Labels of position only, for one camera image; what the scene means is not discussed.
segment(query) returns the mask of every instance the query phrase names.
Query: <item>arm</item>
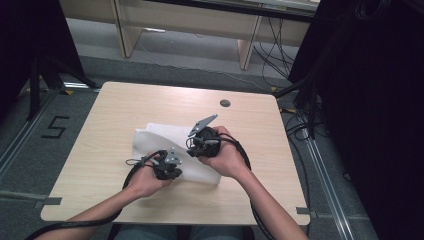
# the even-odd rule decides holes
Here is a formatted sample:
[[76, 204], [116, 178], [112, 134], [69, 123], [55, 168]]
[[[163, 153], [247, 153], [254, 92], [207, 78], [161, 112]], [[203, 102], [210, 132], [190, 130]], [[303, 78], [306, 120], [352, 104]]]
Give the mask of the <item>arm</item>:
[[[225, 127], [217, 127], [215, 130], [230, 135]], [[221, 150], [216, 157], [199, 157], [199, 160], [221, 175], [232, 177], [240, 183], [263, 223], [276, 239], [307, 239], [299, 225], [247, 168], [234, 145], [221, 141]]]
[[[109, 217], [131, 202], [153, 195], [163, 187], [171, 184], [172, 180], [158, 180], [153, 169], [144, 167], [132, 176], [128, 186], [114, 196], [104, 200], [94, 207], [70, 218], [68, 221], [90, 221]], [[47, 232], [37, 239], [89, 239], [97, 227], [60, 229]]]

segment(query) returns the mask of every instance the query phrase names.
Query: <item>crumpled white sheet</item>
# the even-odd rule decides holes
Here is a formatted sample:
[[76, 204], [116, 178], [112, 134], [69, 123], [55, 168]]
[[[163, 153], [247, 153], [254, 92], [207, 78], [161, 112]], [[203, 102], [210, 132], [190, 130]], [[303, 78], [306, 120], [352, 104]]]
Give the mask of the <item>crumpled white sheet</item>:
[[148, 123], [146, 130], [135, 129], [133, 159], [140, 159], [148, 152], [174, 147], [176, 155], [182, 161], [182, 164], [177, 166], [183, 171], [178, 180], [218, 184], [221, 175], [186, 152], [187, 134], [191, 129], [191, 127], [157, 123]]

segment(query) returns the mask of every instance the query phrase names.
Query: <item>person's left arm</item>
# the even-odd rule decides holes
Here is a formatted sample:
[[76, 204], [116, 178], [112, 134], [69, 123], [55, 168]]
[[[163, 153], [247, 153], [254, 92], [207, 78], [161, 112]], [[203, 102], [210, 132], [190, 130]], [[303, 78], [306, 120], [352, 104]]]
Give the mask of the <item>person's left arm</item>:
[[[153, 195], [172, 180], [158, 180], [150, 167], [140, 168], [132, 176], [128, 186], [103, 202], [70, 218], [68, 221], [92, 221], [112, 216], [131, 202]], [[47, 232], [37, 239], [89, 239], [98, 227], [60, 229]]]

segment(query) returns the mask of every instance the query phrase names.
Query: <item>person's right hand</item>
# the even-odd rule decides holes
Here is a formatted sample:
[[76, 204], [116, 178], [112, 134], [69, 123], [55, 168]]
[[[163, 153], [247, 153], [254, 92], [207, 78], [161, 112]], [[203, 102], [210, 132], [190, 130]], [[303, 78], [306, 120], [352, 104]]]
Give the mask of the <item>person's right hand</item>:
[[[213, 129], [217, 131], [218, 134], [225, 133], [231, 136], [230, 132], [223, 126], [214, 127]], [[221, 137], [230, 139], [225, 135], [221, 135]], [[246, 171], [250, 172], [236, 147], [227, 141], [221, 140], [221, 148], [216, 157], [208, 158], [200, 156], [198, 159], [203, 164], [215, 169], [222, 176], [232, 177], [236, 180], [238, 180], [242, 174], [246, 173]]]

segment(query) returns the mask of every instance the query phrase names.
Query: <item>wooden table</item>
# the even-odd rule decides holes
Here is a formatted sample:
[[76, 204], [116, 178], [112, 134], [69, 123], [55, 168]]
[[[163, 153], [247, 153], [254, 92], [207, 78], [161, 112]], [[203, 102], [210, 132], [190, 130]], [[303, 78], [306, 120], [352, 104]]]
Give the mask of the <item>wooden table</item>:
[[[231, 106], [222, 107], [226, 99]], [[299, 225], [309, 223], [292, 153], [278, 107], [271, 95], [108, 82], [96, 99], [50, 197], [46, 221], [63, 221], [114, 195], [130, 171], [135, 128], [148, 122], [193, 126], [218, 114], [245, 148], [263, 185]], [[249, 199], [233, 179], [218, 185], [176, 181], [153, 196], [128, 205], [116, 222], [255, 225]]]

